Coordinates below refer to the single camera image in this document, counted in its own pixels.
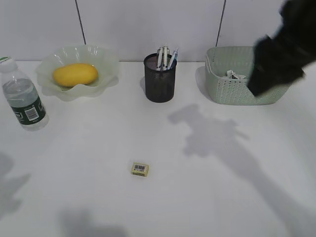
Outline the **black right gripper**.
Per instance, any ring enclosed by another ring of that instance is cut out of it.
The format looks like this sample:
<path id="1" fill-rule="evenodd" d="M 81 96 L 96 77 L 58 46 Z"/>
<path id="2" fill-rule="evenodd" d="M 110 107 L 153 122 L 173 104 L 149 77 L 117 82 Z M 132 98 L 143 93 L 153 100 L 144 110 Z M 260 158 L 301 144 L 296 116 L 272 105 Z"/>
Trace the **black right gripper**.
<path id="1" fill-rule="evenodd" d="M 287 0 L 280 15 L 277 33 L 260 39 L 254 47 L 247 88 L 255 97 L 302 78 L 303 68 L 316 60 L 316 2 Z"/>

